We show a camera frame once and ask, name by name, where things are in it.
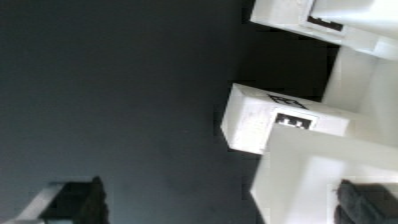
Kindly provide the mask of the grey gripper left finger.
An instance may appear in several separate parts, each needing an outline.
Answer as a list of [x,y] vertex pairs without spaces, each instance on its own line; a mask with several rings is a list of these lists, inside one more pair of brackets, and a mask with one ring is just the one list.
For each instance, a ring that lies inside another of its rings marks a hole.
[[111,224],[102,178],[52,182],[11,224]]

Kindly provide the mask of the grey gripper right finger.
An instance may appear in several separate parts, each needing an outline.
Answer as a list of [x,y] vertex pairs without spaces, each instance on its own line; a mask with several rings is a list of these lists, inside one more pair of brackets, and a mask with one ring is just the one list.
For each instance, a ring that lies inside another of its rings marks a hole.
[[354,183],[338,186],[334,224],[398,224],[398,183]]

